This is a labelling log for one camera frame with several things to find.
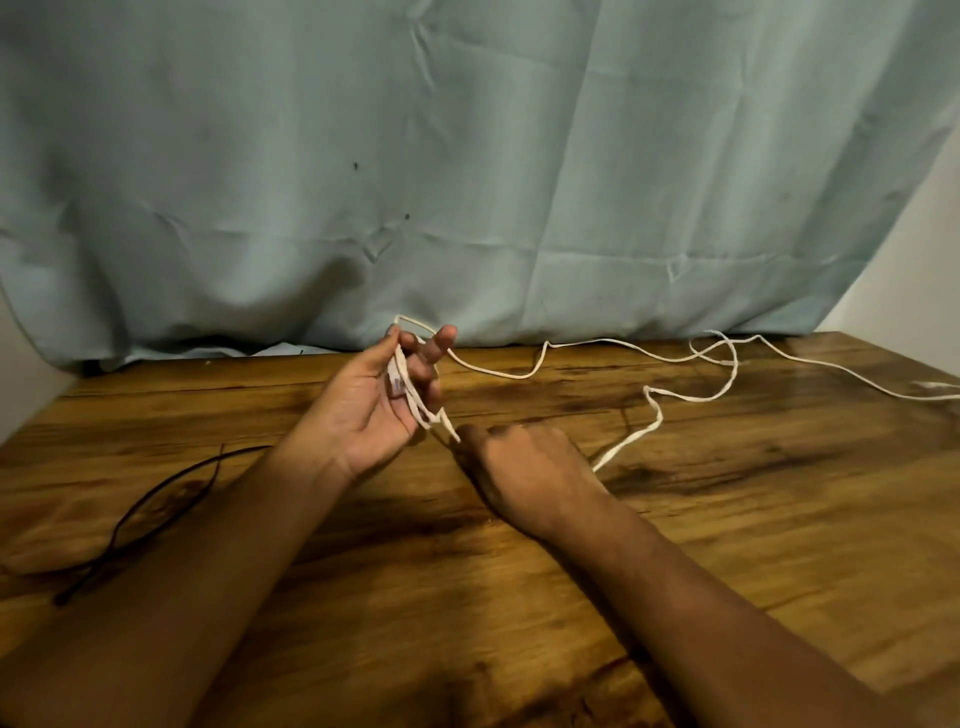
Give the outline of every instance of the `wood grain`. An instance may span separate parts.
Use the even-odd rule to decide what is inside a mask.
[[[944,375],[842,334],[788,340],[906,393]],[[665,355],[684,345],[661,343]],[[601,474],[734,589],[912,711],[960,723],[960,405],[893,400],[761,346],[707,404]],[[534,350],[466,351],[521,372]],[[206,457],[272,444],[343,357],[140,364],[81,381],[0,449],[0,650],[50,618],[71,576],[14,576],[98,552],[124,511]],[[455,423],[549,420],[594,455],[652,414],[644,383],[715,392],[727,370],[609,346],[547,355],[515,382],[442,366]],[[228,483],[252,462],[228,461]],[[199,487],[209,471],[186,478]],[[176,507],[173,494],[146,521]],[[202,726],[638,726],[684,722],[537,544],[494,519],[425,437],[308,542],[197,718]]]

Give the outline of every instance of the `light blue curtain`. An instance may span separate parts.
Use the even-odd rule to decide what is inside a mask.
[[[58,364],[803,333],[958,50],[956,0],[0,0],[0,279]]]

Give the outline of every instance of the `white cord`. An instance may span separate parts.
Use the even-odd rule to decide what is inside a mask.
[[[396,316],[394,318],[394,323],[399,326],[401,321],[405,321],[408,324],[413,324],[414,326],[423,328],[424,330],[429,331],[431,334],[436,334],[437,331],[427,324],[417,321],[416,319],[411,319],[409,316]],[[537,363],[534,365],[534,368],[527,372],[525,375],[512,375],[507,372],[497,372],[493,369],[484,369],[483,367],[478,367],[473,364],[468,364],[466,361],[457,356],[453,350],[447,352],[447,355],[453,359],[455,362],[460,364],[462,367],[473,370],[474,372],[479,372],[484,375],[491,376],[501,376],[505,379],[529,379],[531,376],[536,374],[540,370],[540,365],[543,364],[543,359],[546,357],[547,349],[564,349],[565,347],[579,347],[582,344],[616,344],[617,346],[626,347],[627,349],[633,349],[636,352],[644,353],[651,358],[657,359],[658,361],[664,361],[668,364],[680,364],[685,361],[690,361],[692,359],[704,359],[705,361],[710,362],[711,364],[718,364],[724,367],[731,367],[730,378],[727,379],[727,383],[720,388],[720,391],[715,395],[710,397],[691,397],[690,395],[681,395],[676,392],[671,392],[668,389],[660,389],[659,387],[651,387],[648,384],[643,385],[643,396],[646,398],[647,402],[653,407],[654,412],[657,413],[657,418],[651,422],[649,425],[643,429],[639,429],[636,432],[631,433],[620,443],[617,443],[612,448],[603,453],[600,459],[593,466],[593,471],[596,473],[598,470],[603,468],[607,463],[616,457],[616,455],[624,448],[626,448],[631,443],[636,442],[644,435],[653,432],[655,429],[660,427],[663,424],[663,410],[660,408],[660,403],[657,402],[653,395],[664,395],[665,397],[674,397],[678,400],[684,401],[714,401],[723,397],[727,392],[730,391],[730,388],[733,386],[733,381],[736,379],[737,369],[739,367],[739,359],[736,354],[736,344],[750,344],[754,341],[762,341],[768,347],[770,347],[774,352],[778,353],[784,359],[789,359],[790,361],[800,362],[802,364],[817,364],[822,367],[830,367],[831,369],[839,369],[841,372],[846,372],[849,375],[855,376],[860,381],[865,384],[869,384],[874,389],[883,392],[885,395],[890,397],[896,397],[899,400],[911,400],[911,401],[942,401],[942,400],[960,400],[960,394],[957,395],[935,395],[932,397],[918,397],[915,395],[902,395],[897,392],[891,392],[885,387],[881,387],[876,382],[870,381],[863,375],[859,375],[857,372],[847,369],[839,364],[833,364],[829,361],[818,361],[816,359],[804,359],[800,356],[793,356],[786,352],[781,351],[769,341],[767,341],[762,335],[755,334],[746,339],[731,339],[726,334],[721,331],[707,331],[714,336],[719,336],[720,341],[716,341],[713,344],[710,344],[705,349],[698,350],[693,346],[693,341],[689,342],[689,347],[691,354],[690,356],[681,356],[676,359],[672,359],[666,356],[660,356],[652,352],[648,352],[645,349],[637,346],[636,344],[631,344],[626,341],[620,341],[619,339],[588,339],[587,341],[575,341],[569,344],[553,344],[549,341],[544,341],[543,346],[540,349],[540,357],[537,359]],[[417,337],[418,341],[424,343],[423,339],[419,336]],[[710,356],[707,356],[708,353],[712,352],[717,347],[726,346],[730,348],[730,353],[732,360],[725,359],[714,359]],[[420,394],[417,392],[417,388],[410,381],[410,376],[407,374],[407,363],[406,357],[403,354],[403,350],[400,346],[396,347],[394,352],[394,359],[390,363],[389,367],[389,377],[391,379],[391,384],[394,387],[395,392],[403,391],[407,397],[407,403],[410,405],[410,411],[414,415],[414,419],[417,420],[418,424],[425,429],[430,429],[433,425],[443,425],[446,430],[450,433],[450,436],[454,438],[458,443],[460,442],[460,437],[457,435],[456,430],[453,428],[453,424],[450,422],[449,418],[446,416],[446,413],[441,408],[439,412],[434,414],[423,404]],[[926,389],[936,389],[936,388],[945,388],[945,387],[955,387],[960,388],[960,384],[946,384],[943,382],[936,381],[924,381],[924,382],[915,382],[916,384],[926,388]]]

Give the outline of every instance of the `black cable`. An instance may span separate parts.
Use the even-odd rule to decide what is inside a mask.
[[[229,460],[231,457],[239,457],[240,455],[246,455],[251,452],[260,452],[261,450],[270,449],[271,447],[272,447],[271,445],[256,445],[251,448],[241,448],[238,450],[232,450],[231,452],[224,452],[224,446],[221,445],[219,454],[214,455],[213,457],[208,457],[199,463],[194,463],[188,468],[184,468],[178,473],[174,473],[173,475],[170,475],[169,477],[164,478],[161,482],[157,483],[157,485],[155,485],[153,488],[147,491],[143,496],[141,496],[140,499],[128,509],[127,513],[125,513],[123,517],[113,527],[113,532],[110,534],[109,543],[107,544],[107,547],[103,550],[103,552],[99,556],[95,556],[94,558],[81,562],[80,564],[74,564],[72,566],[64,567],[62,569],[53,569],[48,571],[35,571],[33,573],[19,574],[19,575],[21,576],[54,576],[57,574],[67,573],[69,571],[74,571],[77,569],[87,569],[87,572],[83,576],[81,576],[76,582],[74,582],[72,585],[70,585],[69,587],[64,589],[62,592],[54,596],[54,604],[56,604],[58,607],[63,606],[68,601],[70,601],[70,599],[73,598],[73,596],[76,595],[76,593],[80,589],[82,589],[83,586],[91,578],[93,578],[97,573],[99,573],[100,570],[107,563],[117,558],[118,556],[121,556],[124,553],[130,551],[131,549],[136,548],[137,546],[140,546],[147,540],[154,538],[154,536],[157,536],[158,534],[162,533],[167,528],[172,526],[174,523],[179,521],[183,516],[185,516],[191,510],[193,510],[193,508],[196,507],[197,504],[200,503],[200,501],[203,500],[213,489],[213,486],[217,480],[217,475],[220,473],[220,464],[224,460]],[[206,482],[203,488],[197,491],[197,493],[189,500],[189,502],[187,502],[186,505],[184,505],[179,511],[173,514],[166,521],[164,521],[160,525],[155,526],[154,528],[142,534],[141,536],[138,536],[137,538],[133,539],[130,542],[127,542],[126,544],[123,544],[122,546],[118,546],[116,544],[117,539],[120,535],[120,529],[124,526],[124,524],[127,521],[129,521],[133,517],[134,514],[136,514],[137,511],[140,510],[140,508],[144,506],[144,504],[146,504],[150,500],[150,498],[155,496],[157,493],[162,491],[171,483],[176,482],[177,480],[182,478],[184,475],[193,473],[194,471],[199,470],[200,468],[203,468],[209,465],[210,463],[217,464],[216,469],[213,471],[213,476],[210,477],[210,479]]]

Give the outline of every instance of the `forearm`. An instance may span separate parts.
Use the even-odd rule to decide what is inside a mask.
[[[0,663],[0,720],[184,725],[343,484],[281,444]]]
[[[701,724],[902,726],[875,693],[611,497],[557,545],[589,573]]]

